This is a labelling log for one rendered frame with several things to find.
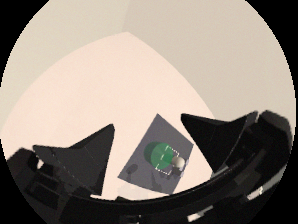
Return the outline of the grey square blocks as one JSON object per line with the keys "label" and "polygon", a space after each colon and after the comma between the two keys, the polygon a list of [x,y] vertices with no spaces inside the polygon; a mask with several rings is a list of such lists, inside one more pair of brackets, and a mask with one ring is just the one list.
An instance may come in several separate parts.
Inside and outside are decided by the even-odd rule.
{"label": "grey square blocks", "polygon": [[[185,161],[185,165],[188,165],[190,160],[185,159],[184,161]],[[177,176],[181,176],[181,177],[185,175],[184,172],[178,171],[178,169],[176,168],[173,169],[172,173],[176,173]]]}

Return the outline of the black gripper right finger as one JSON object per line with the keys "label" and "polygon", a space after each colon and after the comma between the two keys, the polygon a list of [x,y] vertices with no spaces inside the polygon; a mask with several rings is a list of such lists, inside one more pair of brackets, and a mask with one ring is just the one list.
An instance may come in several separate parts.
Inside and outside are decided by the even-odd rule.
{"label": "black gripper right finger", "polygon": [[214,120],[198,115],[186,115],[181,113],[181,121],[184,128],[192,137],[194,143],[200,148],[202,155],[212,168],[213,173],[226,168],[226,159],[229,159],[239,137],[242,137],[243,129],[254,124],[259,111],[247,113],[245,116],[231,121]]}

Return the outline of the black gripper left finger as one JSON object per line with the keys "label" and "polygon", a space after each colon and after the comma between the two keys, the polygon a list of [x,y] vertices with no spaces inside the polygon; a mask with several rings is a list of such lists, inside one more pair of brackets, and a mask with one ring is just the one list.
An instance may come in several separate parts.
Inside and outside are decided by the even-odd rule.
{"label": "black gripper left finger", "polygon": [[39,144],[32,148],[41,163],[63,168],[77,183],[88,188],[93,196],[101,196],[113,140],[114,127],[108,124],[67,148],[55,148],[52,145],[39,147]]}

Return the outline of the green glass bottle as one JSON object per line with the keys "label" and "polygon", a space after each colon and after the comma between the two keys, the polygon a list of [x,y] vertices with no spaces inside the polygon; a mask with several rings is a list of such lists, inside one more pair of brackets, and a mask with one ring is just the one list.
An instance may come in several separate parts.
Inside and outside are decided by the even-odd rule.
{"label": "green glass bottle", "polygon": [[165,169],[169,164],[176,168],[182,168],[185,165],[185,159],[182,157],[173,156],[173,149],[169,147],[168,143],[150,143],[146,145],[144,151],[146,161],[157,169]]}

